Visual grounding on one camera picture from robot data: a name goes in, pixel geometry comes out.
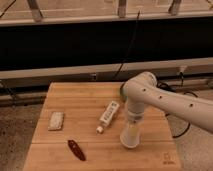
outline wooden table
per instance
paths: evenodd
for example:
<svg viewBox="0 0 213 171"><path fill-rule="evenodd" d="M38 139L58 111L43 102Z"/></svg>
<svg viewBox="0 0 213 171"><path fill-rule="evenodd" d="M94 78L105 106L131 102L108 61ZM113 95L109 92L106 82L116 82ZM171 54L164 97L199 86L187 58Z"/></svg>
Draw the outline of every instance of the wooden table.
<svg viewBox="0 0 213 171"><path fill-rule="evenodd" d="M53 83L45 100L24 171L179 171L180 161L168 122L159 109L148 107L141 122L141 143L124 148L119 135L124 127L121 83ZM99 117L110 103L121 104L118 117L104 134L97 134ZM65 113L62 131L47 130L51 113ZM87 161L76 158L67 140L78 142Z"/></svg>

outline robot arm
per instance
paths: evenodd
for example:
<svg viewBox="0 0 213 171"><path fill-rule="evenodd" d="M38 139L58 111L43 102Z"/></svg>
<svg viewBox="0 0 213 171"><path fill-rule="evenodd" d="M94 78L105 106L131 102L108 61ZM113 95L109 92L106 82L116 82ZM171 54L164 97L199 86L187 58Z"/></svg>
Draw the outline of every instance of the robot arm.
<svg viewBox="0 0 213 171"><path fill-rule="evenodd" d="M141 120L146 106L152 105L213 133L212 101L164 91L156 85L156 77L150 72L144 72L125 83L126 117L129 123ZM123 131L120 138L124 145L129 144L126 136L128 131Z"/></svg>

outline speckled floor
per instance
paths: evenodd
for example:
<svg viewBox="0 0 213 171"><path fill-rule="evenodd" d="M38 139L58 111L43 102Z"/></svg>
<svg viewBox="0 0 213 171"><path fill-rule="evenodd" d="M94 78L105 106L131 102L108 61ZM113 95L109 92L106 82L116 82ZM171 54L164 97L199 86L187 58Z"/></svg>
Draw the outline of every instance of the speckled floor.
<svg viewBox="0 0 213 171"><path fill-rule="evenodd" d="M0 170L21 171L42 105L0 108Z"/></svg>
<svg viewBox="0 0 213 171"><path fill-rule="evenodd" d="M213 100L213 91L197 92ZM42 105L0 108L0 171L21 171ZM173 134L180 133L186 123L168 117ZM175 139L183 171L213 170L213 135L195 126Z"/></svg>

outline bar of soap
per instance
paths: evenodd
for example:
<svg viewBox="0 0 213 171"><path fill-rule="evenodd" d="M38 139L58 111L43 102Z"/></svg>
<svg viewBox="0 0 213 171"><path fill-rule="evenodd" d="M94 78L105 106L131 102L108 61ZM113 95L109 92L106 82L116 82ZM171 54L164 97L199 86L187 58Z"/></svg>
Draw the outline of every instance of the bar of soap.
<svg viewBox="0 0 213 171"><path fill-rule="evenodd" d="M50 118L50 123L48 130L49 131L59 131L62 129L64 120L64 113L62 112L53 112Z"/></svg>

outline black wall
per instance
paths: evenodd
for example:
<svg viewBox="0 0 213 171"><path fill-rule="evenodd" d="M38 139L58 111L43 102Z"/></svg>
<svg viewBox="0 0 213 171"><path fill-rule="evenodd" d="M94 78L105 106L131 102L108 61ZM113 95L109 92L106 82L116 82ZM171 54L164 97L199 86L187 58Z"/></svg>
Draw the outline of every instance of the black wall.
<svg viewBox="0 0 213 171"><path fill-rule="evenodd" d="M122 62L135 21L0 28L0 70ZM213 57L213 17L140 21L127 62Z"/></svg>

